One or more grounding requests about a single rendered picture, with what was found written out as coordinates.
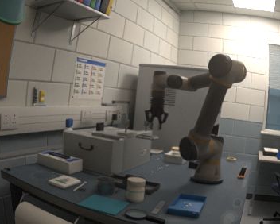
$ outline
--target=teal mat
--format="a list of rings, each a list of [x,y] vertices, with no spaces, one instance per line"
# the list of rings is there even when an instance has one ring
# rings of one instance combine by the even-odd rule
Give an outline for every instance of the teal mat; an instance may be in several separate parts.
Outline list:
[[[93,195],[79,203],[82,207],[113,215],[117,215],[117,213],[124,209],[128,204],[129,203],[127,202],[109,199],[99,195]]]

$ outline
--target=magnifying glass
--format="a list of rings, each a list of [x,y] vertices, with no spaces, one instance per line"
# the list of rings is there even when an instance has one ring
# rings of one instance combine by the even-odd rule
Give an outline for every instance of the magnifying glass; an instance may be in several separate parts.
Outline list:
[[[131,209],[126,211],[126,217],[133,220],[147,220],[159,224],[164,224],[165,219],[155,218],[153,216],[149,216],[145,211],[138,209]]]

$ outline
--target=blue tabletop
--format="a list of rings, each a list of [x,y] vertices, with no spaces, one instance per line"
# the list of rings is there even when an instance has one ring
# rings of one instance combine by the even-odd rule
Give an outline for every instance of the blue tabletop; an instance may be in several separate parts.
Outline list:
[[[160,183],[161,187],[152,195],[145,195],[145,200],[142,203],[130,203],[115,217],[132,223],[151,224],[146,220],[135,221],[125,217],[125,212],[129,209],[140,209],[153,215],[155,217],[163,218],[166,223],[228,223],[240,224],[240,219],[243,213],[243,206],[245,203],[248,180],[251,170],[251,162],[237,160],[236,162],[227,162],[226,159],[221,160],[221,172],[224,178],[223,183],[218,185],[206,185],[190,181],[190,176],[194,174],[195,170],[188,168],[188,163],[169,164],[163,161],[163,154],[153,155],[150,162],[132,168],[129,171],[123,172],[122,175],[132,174],[142,176],[147,181]],[[245,179],[238,179],[239,171],[242,167],[247,167],[247,174]],[[72,174],[81,180],[87,181],[84,185],[86,191],[73,191],[76,186],[68,189],[60,189],[48,184],[48,180],[57,177],[52,174],[51,168],[46,168],[39,164],[30,164],[26,166],[11,168],[10,171],[4,172],[26,182],[34,187],[55,195],[70,203],[78,204],[95,194],[96,178],[99,174],[90,172],[78,172]],[[127,201],[125,196],[126,191],[119,189],[119,191],[112,196],[111,199],[118,199]],[[179,194],[199,195],[207,197],[199,218],[186,218],[166,214],[167,207],[175,200]],[[165,205],[158,214],[151,214],[150,212],[157,206],[160,201],[165,201]]]

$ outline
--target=shelf bracket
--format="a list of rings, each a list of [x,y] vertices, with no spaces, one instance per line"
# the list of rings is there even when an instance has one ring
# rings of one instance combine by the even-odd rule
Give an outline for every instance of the shelf bracket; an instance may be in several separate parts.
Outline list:
[[[56,11],[60,6],[62,6],[63,3],[65,3],[65,1],[55,2],[55,3],[53,3],[53,4],[48,4],[48,5],[45,5],[45,6],[42,6],[42,7],[38,7],[38,8],[37,8],[37,12],[36,12],[35,19],[34,19],[34,25],[33,25],[32,33],[31,33],[31,36],[32,36],[32,37],[35,37],[35,32],[36,32],[36,30],[44,23],[44,21],[46,21],[53,13],[55,13],[55,11]],[[50,6],[58,6],[58,7],[57,7],[53,12],[51,12],[51,13],[49,14],[49,16],[47,16],[47,17],[38,25],[39,19],[40,19],[40,17],[41,17],[41,9],[46,8],[46,7],[50,7]]]
[[[98,21],[101,17],[91,17],[91,18],[96,18],[89,26],[91,26],[92,24],[94,24],[96,21]],[[86,27],[85,29],[83,29],[78,35],[75,36],[75,31],[76,31],[76,23],[78,21],[74,21],[73,25],[72,25],[72,35],[71,35],[71,39],[69,41],[69,45],[72,45],[72,41],[75,40],[82,32],[84,32],[86,29],[88,29],[88,27]]]

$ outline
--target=table leg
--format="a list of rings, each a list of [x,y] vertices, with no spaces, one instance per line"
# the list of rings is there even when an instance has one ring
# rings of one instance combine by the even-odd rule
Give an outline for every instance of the table leg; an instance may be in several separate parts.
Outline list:
[[[258,186],[258,181],[259,181],[259,172],[258,172],[258,176],[256,178],[255,190],[253,191],[252,198],[250,199],[248,215],[252,215],[252,206],[253,206],[253,202],[255,201],[255,192],[256,192],[256,187]]]
[[[14,216],[15,216],[15,210],[17,209],[18,204],[20,203],[22,197],[22,191],[21,188],[13,185],[12,183],[10,183],[10,191],[11,191],[12,209],[14,211]]]

